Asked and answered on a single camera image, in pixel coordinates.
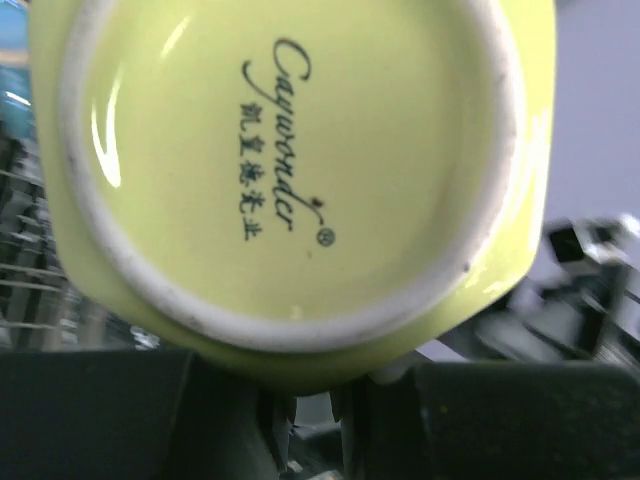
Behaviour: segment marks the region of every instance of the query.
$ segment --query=blue object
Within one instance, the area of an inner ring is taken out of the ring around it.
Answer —
[[[0,50],[26,51],[27,12],[18,2],[0,0]]]
[[[28,58],[27,13],[19,2],[0,0],[0,121],[20,139],[33,137],[29,68],[15,61]]]

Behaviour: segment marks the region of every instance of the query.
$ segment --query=dish rack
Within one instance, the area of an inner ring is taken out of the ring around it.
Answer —
[[[127,324],[67,280],[56,256],[35,135],[11,138],[0,123],[0,350],[159,346],[157,336]]]

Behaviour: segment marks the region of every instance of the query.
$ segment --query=glossy glaze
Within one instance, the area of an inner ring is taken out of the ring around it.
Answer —
[[[65,152],[54,127],[58,99],[51,86],[52,79],[59,75],[65,32],[71,28],[80,2],[60,2],[55,9],[36,5],[32,17],[32,55],[38,73],[34,84],[38,129],[45,152],[43,160],[54,231],[69,275],[85,293],[109,305],[124,318],[196,348],[230,367],[295,389],[319,388],[377,368],[464,320],[499,297],[529,268],[537,247],[546,186],[555,60],[553,4],[539,0],[503,0],[501,3],[511,22],[522,60],[528,127],[523,158],[518,171],[513,172],[510,202],[493,244],[473,266],[464,283],[419,321],[356,347],[306,355],[250,352],[191,332],[150,307],[107,261],[71,195],[62,162]],[[44,23],[55,28],[49,27],[48,33],[39,30],[38,25]]]
[[[351,346],[428,310],[487,242],[524,122],[510,36],[489,67],[490,14],[362,2],[348,22],[339,2],[290,0],[79,13],[60,120],[78,203],[176,321],[259,350]],[[331,35],[313,29],[323,18]],[[202,46],[221,35],[234,48]],[[238,181],[243,167],[260,177]]]

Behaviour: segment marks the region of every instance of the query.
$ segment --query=chinese characters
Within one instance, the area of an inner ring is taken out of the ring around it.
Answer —
[[[260,222],[256,220],[258,210],[264,206],[264,195],[258,189],[264,175],[264,168],[259,162],[264,140],[259,134],[251,132],[252,126],[261,123],[262,107],[257,103],[240,105],[240,173],[239,182],[244,190],[240,192],[238,210],[242,214],[244,240],[257,237],[262,232]]]

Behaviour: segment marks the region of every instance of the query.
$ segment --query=brand logo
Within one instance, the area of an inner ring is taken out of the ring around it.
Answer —
[[[317,220],[319,230],[317,242],[330,246],[335,242],[335,232],[325,226],[322,213],[324,201],[318,197],[303,195],[295,185],[296,177],[296,96],[298,90],[312,78],[311,57],[307,51],[293,40],[280,38],[273,44],[272,61],[277,69],[273,84],[269,87],[258,85],[251,76],[252,60],[242,65],[242,76],[251,89],[275,108],[274,141],[276,156],[273,171],[276,178],[271,188],[273,208],[276,216],[287,230],[295,230],[295,216],[304,211]]]

